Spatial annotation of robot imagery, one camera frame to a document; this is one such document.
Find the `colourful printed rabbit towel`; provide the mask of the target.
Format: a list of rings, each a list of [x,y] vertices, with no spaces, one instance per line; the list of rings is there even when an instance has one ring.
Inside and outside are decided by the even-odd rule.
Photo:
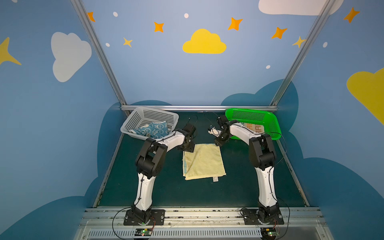
[[[262,134],[265,132],[265,127],[263,125],[243,123],[243,126],[257,134]]]

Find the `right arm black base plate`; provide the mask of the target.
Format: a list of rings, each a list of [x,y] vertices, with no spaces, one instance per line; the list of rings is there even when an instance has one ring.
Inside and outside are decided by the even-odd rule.
[[[259,209],[240,209],[245,225],[284,225],[284,219],[280,211],[272,211]]]

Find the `pale yellow towel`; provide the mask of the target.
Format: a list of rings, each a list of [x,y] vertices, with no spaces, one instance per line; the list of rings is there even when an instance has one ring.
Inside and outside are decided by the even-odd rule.
[[[185,180],[219,178],[225,175],[221,149],[215,144],[196,144],[192,153],[183,152]]]

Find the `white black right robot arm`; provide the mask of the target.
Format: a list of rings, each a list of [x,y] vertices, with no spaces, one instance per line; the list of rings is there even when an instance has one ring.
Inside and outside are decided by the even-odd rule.
[[[221,147],[233,136],[249,146],[249,159],[258,176],[259,198],[257,218],[261,224],[278,223],[284,220],[280,211],[279,201],[275,192],[274,170],[277,154],[273,140],[269,134],[258,134],[239,121],[230,121],[226,116],[217,119],[219,128],[211,128],[209,133],[216,136],[215,144]]]

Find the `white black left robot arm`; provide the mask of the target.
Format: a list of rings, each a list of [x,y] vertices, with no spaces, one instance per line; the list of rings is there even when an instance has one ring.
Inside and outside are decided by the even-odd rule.
[[[138,190],[134,203],[126,213],[126,224],[145,225],[151,221],[155,179],[164,167],[166,155],[174,148],[192,153],[195,149],[193,141],[195,131],[194,125],[186,124],[184,128],[174,130],[162,139],[145,140],[135,161]]]

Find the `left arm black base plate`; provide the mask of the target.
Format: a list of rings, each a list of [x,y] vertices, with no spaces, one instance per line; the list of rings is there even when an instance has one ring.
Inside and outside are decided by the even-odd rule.
[[[148,209],[140,211],[139,209],[128,210],[124,219],[124,226],[163,226],[165,220],[165,210]]]

